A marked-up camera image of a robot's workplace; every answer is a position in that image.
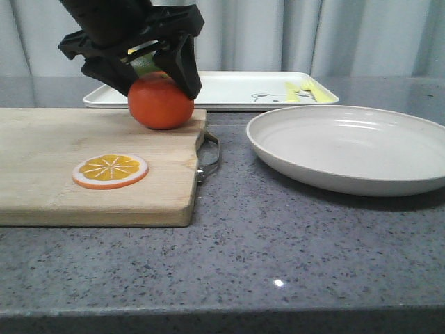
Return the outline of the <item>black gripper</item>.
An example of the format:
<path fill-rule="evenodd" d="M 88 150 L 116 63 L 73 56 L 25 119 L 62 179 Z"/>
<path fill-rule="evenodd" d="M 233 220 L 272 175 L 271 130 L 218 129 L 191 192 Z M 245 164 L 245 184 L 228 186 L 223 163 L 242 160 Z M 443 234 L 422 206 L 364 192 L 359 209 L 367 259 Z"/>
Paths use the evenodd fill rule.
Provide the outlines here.
<path fill-rule="evenodd" d="M 128 62 L 127 50 L 158 40 L 169 43 L 155 52 L 154 64 L 194 100 L 202 87 L 194 54 L 193 37 L 204 19 L 196 5 L 65 4 L 81 27 L 63 38 L 58 48 L 72 60 L 85 57 L 81 72 L 127 96 L 138 79 Z"/>

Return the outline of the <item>dark robot arm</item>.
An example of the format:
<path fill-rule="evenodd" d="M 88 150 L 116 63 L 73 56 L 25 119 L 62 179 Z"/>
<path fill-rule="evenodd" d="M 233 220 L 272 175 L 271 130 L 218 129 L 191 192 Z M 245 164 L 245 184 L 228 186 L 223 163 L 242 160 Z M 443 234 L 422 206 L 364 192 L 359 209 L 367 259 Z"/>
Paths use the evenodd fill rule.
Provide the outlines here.
<path fill-rule="evenodd" d="M 131 62 L 146 54 L 179 88 L 195 99 L 202 87 L 194 39 L 204 19 L 198 7 L 155 6 L 151 1 L 63 1 L 80 26 L 58 48 L 72 60 L 82 55 L 81 72 L 123 95 L 139 78 Z"/>

